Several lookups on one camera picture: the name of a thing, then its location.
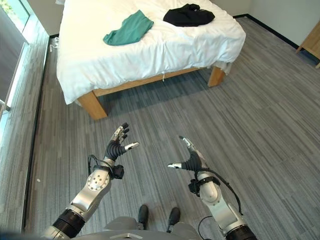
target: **black baseboard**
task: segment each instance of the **black baseboard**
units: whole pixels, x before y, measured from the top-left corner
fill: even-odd
[[[246,14],[240,14],[240,15],[235,15],[233,16],[234,19],[237,19],[237,18],[243,18],[243,17],[247,17],[248,16],[248,13]]]
[[[59,37],[59,33],[58,34],[54,34],[54,35],[50,35],[51,39],[58,38],[58,37]]]
[[[256,19],[254,16],[251,16],[250,14],[247,14],[245,17],[247,17],[248,19],[251,19],[255,23],[259,24],[261,27],[265,28],[266,30],[268,30],[272,34],[276,35],[278,38],[280,38],[281,40],[285,41],[287,44],[291,45],[293,48],[297,49],[299,47],[293,41],[291,41],[290,39],[286,38],[285,36],[283,36],[282,34],[277,32],[276,30],[272,29],[268,25],[264,24],[262,21]]]
[[[50,40],[48,41],[48,44],[46,46],[45,50],[45,56],[44,56],[44,62],[43,62],[43,72],[41,77],[41,83],[40,83],[40,89],[39,89],[39,96],[36,102],[36,110],[35,110],[35,116],[34,116],[34,123],[33,123],[33,129],[32,129],[32,140],[31,140],[31,148],[30,148],[30,155],[29,155],[29,162],[27,167],[27,174],[26,174],[26,184],[24,189],[24,200],[23,200],[23,209],[22,209],[22,224],[21,224],[21,232],[24,233],[27,221],[28,221],[28,213],[30,209],[30,198],[31,198],[31,186],[32,186],[32,172],[34,169],[34,153],[35,153],[35,142],[36,142],[36,134],[37,130],[39,128],[39,118],[40,118],[40,109],[42,105],[42,91],[43,91],[43,85],[44,85],[44,79],[45,79],[45,72],[47,69],[47,55],[49,51],[49,44]]]

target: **black cable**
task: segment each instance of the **black cable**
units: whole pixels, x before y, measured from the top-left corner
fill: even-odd
[[[109,163],[107,163],[106,161],[100,160],[95,155],[91,154],[88,156],[88,176],[91,174],[91,161],[92,160],[95,160],[96,165],[99,165],[98,162],[106,164],[107,166],[109,166],[110,170],[112,171],[112,167],[110,166]]]
[[[201,221],[199,222],[199,225],[198,225],[198,233],[199,233],[199,236],[200,236],[203,240],[205,240],[205,239],[204,239],[204,237],[203,237],[203,236],[201,235],[201,233],[200,233],[200,224],[202,223],[203,220],[205,220],[205,219],[207,219],[207,218],[212,218],[212,216],[206,216],[206,217],[202,218]]]
[[[201,169],[198,169],[194,172],[194,177],[195,179],[198,181],[198,172],[210,172],[210,173],[213,173],[214,175],[216,175],[218,177],[218,179],[221,180],[221,182],[224,183],[224,185],[226,185],[228,187],[228,189],[233,193],[235,199],[236,199],[236,202],[238,203],[238,208],[239,208],[239,213],[241,215],[243,215],[242,211],[241,211],[241,202],[240,202],[240,199],[238,197],[238,195],[236,194],[236,192],[233,190],[233,188],[230,186],[230,184],[222,177],[220,176],[218,173],[216,173],[215,171],[209,169],[209,168],[201,168]]]

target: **wooden bed frame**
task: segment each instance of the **wooden bed frame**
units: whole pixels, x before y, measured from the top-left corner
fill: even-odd
[[[163,74],[156,75],[156,76],[142,79],[142,80],[129,81],[129,82],[126,82],[120,86],[116,86],[113,88],[95,89],[95,90],[88,92],[87,94],[79,97],[78,101],[81,103],[82,107],[89,113],[89,115],[94,120],[102,119],[102,118],[107,117],[108,114],[101,106],[97,97],[111,94],[111,93],[115,93],[115,92],[125,90],[125,89],[134,88],[134,87],[137,87],[140,85],[153,83],[153,82],[162,80],[164,78],[167,79],[167,78],[171,78],[171,77],[178,76],[181,74],[193,72],[196,70],[199,70],[199,68],[192,67],[192,68],[183,69],[180,71],[168,72],[168,73],[165,73],[164,75]],[[215,66],[212,70],[210,79],[208,81],[208,84],[207,84],[208,87],[213,87],[213,86],[219,85],[223,81],[224,76],[225,76],[225,72],[222,71],[219,67]]]

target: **wooden nightstand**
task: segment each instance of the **wooden nightstand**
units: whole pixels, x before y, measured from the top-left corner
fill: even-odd
[[[302,48],[320,60],[320,21],[317,23],[317,25],[315,25],[303,43],[298,47],[296,53],[298,53]]]

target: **bed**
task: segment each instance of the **bed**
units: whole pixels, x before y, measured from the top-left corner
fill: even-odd
[[[169,9],[197,4],[215,19],[198,27],[163,21]],[[106,34],[141,10],[154,21],[137,42],[110,46]],[[230,70],[246,34],[238,22],[209,0],[66,0],[59,33],[57,79],[66,104],[78,100],[95,119],[107,117],[97,97],[213,67],[208,86]]]

